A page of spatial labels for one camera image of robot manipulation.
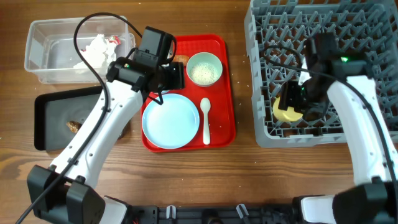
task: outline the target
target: bowl of rice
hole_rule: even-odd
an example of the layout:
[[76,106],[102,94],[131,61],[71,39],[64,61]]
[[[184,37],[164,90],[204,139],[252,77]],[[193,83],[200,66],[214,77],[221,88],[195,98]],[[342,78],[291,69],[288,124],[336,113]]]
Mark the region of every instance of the bowl of rice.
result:
[[222,73],[223,64],[211,53],[197,53],[187,63],[189,79],[201,87],[211,86],[220,79]]

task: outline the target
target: brown food item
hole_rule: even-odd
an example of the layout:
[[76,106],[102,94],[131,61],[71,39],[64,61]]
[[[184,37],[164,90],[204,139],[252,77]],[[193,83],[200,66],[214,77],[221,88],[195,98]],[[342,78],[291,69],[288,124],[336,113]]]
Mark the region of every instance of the brown food item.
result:
[[77,121],[68,121],[67,126],[69,127],[70,131],[77,134],[79,131],[81,124]]
[[187,66],[189,57],[186,55],[175,55],[173,58],[173,62],[182,62],[184,66]]

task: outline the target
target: red tray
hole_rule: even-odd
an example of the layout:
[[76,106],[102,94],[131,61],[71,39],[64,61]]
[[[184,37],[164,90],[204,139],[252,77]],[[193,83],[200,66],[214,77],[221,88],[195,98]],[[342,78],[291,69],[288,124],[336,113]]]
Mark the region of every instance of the red tray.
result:
[[[212,53],[221,60],[221,63],[223,64],[223,74],[212,86],[200,87],[195,85],[191,79],[188,78],[187,71],[185,70],[185,89],[169,91],[169,93],[177,93],[186,96],[193,102],[193,104],[195,104],[199,111],[199,130],[196,136],[187,145],[178,149],[162,149],[153,145],[146,138],[144,132],[141,131],[142,143],[152,152],[175,152],[227,146],[235,139],[236,127],[225,42],[221,37],[214,34],[186,35],[176,38],[176,54],[192,57],[200,52]],[[151,96],[154,98],[158,97],[153,93],[151,93]],[[207,146],[203,143],[203,113],[200,109],[200,102],[204,97],[207,97],[211,103],[211,109],[208,114],[210,124],[210,144]],[[148,99],[142,106],[141,117],[150,102],[151,100]]]

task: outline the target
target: spoon handle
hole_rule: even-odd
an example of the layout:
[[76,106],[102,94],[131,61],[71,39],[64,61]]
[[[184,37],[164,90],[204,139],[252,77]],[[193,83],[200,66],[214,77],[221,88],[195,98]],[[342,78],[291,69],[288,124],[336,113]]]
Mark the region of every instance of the spoon handle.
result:
[[203,143],[205,145],[210,144],[210,131],[209,131],[209,120],[208,113],[203,114]]

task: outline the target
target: yellow object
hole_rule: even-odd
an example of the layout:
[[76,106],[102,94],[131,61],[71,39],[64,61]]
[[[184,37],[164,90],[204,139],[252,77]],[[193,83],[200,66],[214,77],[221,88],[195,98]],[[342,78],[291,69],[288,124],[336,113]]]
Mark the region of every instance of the yellow object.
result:
[[272,106],[273,112],[274,112],[274,116],[279,120],[279,121],[298,121],[300,118],[303,117],[302,113],[298,113],[294,111],[293,107],[288,107],[287,111],[284,110],[280,110],[278,108],[279,106],[279,101],[280,98],[277,97],[274,105]]

